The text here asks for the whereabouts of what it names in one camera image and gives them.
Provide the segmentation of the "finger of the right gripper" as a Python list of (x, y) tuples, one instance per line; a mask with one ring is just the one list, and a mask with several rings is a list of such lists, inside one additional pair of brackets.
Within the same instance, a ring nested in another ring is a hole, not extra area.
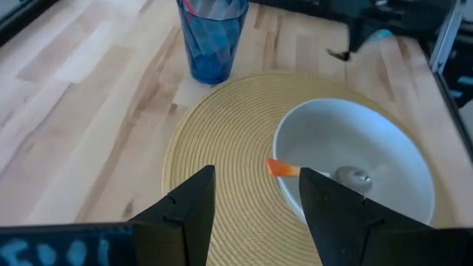
[(348, 26), (348, 48), (344, 52), (336, 52), (327, 49), (327, 53), (341, 61), (349, 61), (352, 52), (356, 52), (363, 44), (362, 31), (364, 22), (361, 18), (352, 18), (347, 22)]

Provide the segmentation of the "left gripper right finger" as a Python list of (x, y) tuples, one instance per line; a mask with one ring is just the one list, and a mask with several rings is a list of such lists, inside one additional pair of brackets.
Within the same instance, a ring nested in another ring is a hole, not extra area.
[(432, 228), (310, 168), (299, 193), (323, 266), (473, 266), (473, 228)]

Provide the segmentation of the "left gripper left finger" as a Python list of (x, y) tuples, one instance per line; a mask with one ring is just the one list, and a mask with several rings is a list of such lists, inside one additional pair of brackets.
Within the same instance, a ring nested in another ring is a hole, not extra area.
[(127, 221), (0, 227), (0, 266), (205, 266), (215, 167)]

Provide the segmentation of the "orange-handled metal spoon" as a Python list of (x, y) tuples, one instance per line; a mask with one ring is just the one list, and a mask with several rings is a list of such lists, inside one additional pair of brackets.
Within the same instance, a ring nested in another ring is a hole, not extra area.
[[(299, 166), (291, 166), (275, 159), (267, 159), (266, 167), (269, 174), (274, 177), (298, 177), (301, 169)], [(337, 168), (333, 173), (319, 171), (319, 174), (329, 177), (360, 194), (372, 188), (371, 176), (365, 170), (354, 166), (342, 166)]]

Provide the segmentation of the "white ceramic bowl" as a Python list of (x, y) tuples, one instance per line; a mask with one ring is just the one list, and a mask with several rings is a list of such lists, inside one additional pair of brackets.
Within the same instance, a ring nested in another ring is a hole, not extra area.
[(432, 222), (435, 188), (417, 146), (376, 111), (341, 99), (314, 99), (291, 109), (273, 139), (273, 158), (308, 167), (371, 200)]

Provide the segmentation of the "silver metal bar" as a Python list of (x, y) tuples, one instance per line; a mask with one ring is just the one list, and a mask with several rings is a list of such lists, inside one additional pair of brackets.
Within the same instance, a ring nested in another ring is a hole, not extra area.
[(449, 58), (453, 43), (463, 19), (463, 10), (467, 0), (455, 0), (438, 33), (434, 49), (429, 59), (431, 71), (441, 74)]

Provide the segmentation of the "round woven yellow placemat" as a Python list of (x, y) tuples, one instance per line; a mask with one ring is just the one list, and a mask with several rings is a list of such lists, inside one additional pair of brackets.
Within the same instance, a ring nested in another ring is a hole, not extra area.
[(216, 210), (207, 266), (319, 266), (309, 229), (285, 203), (265, 161), (282, 117), (306, 100), (350, 100), (391, 120), (360, 92), (306, 73), (266, 72), (213, 88), (181, 120), (163, 168), (170, 191), (203, 166), (216, 169)]

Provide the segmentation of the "blue translucent plastic cup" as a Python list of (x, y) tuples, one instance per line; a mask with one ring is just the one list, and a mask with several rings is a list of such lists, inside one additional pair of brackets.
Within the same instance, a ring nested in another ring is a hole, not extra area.
[(226, 81), (249, 10), (248, 0), (191, 0), (196, 16), (183, 0), (176, 3), (192, 77), (206, 84)]

